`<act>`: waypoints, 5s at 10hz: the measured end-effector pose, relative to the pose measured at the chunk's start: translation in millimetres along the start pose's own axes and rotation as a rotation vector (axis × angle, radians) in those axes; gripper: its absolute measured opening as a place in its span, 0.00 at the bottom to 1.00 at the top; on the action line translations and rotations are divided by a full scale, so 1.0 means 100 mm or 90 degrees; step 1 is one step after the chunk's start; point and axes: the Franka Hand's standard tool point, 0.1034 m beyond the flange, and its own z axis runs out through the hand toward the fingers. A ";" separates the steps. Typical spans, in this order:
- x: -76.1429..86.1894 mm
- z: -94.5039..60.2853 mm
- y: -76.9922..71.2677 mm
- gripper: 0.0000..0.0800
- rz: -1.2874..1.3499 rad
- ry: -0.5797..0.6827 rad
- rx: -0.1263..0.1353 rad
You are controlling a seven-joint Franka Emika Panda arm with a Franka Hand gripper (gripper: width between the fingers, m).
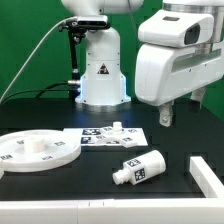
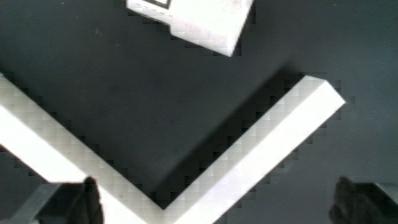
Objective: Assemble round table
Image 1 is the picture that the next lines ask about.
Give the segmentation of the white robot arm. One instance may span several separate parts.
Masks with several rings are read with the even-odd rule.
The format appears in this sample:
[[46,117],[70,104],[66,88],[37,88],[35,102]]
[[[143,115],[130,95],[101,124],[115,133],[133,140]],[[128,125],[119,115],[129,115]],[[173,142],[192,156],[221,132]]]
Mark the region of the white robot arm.
[[[120,71],[120,36],[109,14],[138,10],[144,0],[61,0],[72,14],[74,39],[86,39],[86,70],[76,103],[96,111],[130,101]],[[190,94],[200,109],[206,87],[224,77],[224,0],[163,0],[162,8],[138,29],[135,69],[137,99],[159,110],[159,122],[172,124],[174,101]]]

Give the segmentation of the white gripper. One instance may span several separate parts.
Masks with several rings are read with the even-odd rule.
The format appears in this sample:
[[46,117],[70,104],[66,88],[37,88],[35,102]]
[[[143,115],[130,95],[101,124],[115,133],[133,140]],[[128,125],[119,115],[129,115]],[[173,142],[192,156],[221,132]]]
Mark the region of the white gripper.
[[193,91],[189,110],[198,112],[206,93],[204,86],[223,76],[223,44],[216,45],[209,54],[197,54],[195,47],[175,49],[144,44],[137,55],[135,94],[140,101],[159,106],[159,123],[170,127],[172,100]]

